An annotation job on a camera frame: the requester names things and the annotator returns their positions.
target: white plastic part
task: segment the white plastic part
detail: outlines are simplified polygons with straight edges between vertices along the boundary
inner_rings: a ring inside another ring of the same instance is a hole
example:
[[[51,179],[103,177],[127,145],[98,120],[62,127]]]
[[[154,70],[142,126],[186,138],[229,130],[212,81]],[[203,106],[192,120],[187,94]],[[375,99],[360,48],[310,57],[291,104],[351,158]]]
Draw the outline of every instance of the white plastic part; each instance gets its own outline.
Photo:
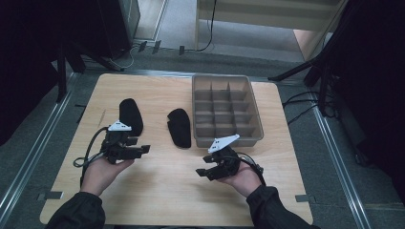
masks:
[[[231,136],[226,136],[226,137],[221,137],[221,138],[215,138],[211,147],[209,147],[209,149],[208,149],[208,153],[212,154],[214,152],[217,152],[217,151],[223,149],[225,146],[234,142],[239,137],[240,137],[239,135],[231,135]]]
[[[109,131],[131,131],[132,128],[117,120],[113,125],[108,128]]]

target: forearm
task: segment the forearm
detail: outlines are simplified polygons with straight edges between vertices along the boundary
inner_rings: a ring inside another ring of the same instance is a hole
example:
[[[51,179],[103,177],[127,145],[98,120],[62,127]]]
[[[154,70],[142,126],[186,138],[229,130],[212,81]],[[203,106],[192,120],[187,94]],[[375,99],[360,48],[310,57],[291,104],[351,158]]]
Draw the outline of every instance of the forearm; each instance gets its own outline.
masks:
[[[50,228],[102,228],[105,222],[102,200],[89,193],[77,193],[52,216]]]
[[[246,202],[250,207],[255,228],[292,229],[313,228],[303,219],[288,211],[281,202],[274,187],[259,186],[251,193]]]

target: hand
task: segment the hand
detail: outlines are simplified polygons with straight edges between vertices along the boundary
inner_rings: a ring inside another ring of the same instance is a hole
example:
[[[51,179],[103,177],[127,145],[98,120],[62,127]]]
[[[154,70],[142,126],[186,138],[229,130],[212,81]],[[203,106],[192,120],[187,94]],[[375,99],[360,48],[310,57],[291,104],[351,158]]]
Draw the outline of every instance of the hand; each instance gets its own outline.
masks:
[[[253,169],[244,162],[241,162],[238,173],[235,176],[224,177],[217,180],[221,183],[232,186],[245,198],[262,185],[259,176],[257,176]]]
[[[111,164],[104,156],[93,161],[86,170],[80,192],[100,196],[118,174],[133,163],[134,160],[124,160],[118,164]]]

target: storage box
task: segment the storage box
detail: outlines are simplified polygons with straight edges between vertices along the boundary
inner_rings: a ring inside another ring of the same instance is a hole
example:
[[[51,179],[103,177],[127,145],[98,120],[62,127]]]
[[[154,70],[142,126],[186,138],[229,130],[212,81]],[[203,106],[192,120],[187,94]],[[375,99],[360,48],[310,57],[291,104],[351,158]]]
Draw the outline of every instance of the storage box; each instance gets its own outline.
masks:
[[[251,147],[263,128],[247,76],[195,74],[193,126],[197,147],[209,148],[214,138],[240,135],[231,147]]]

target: black jacket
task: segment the black jacket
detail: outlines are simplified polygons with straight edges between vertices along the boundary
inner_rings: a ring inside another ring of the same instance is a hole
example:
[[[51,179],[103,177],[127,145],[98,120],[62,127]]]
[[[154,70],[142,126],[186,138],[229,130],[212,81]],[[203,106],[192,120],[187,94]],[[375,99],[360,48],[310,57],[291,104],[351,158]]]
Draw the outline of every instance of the black jacket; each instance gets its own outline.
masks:
[[[257,229],[314,229],[288,211],[274,187],[260,186],[247,197],[250,215]],[[52,216],[46,228],[102,228],[105,221],[101,199],[88,193],[77,193]]]

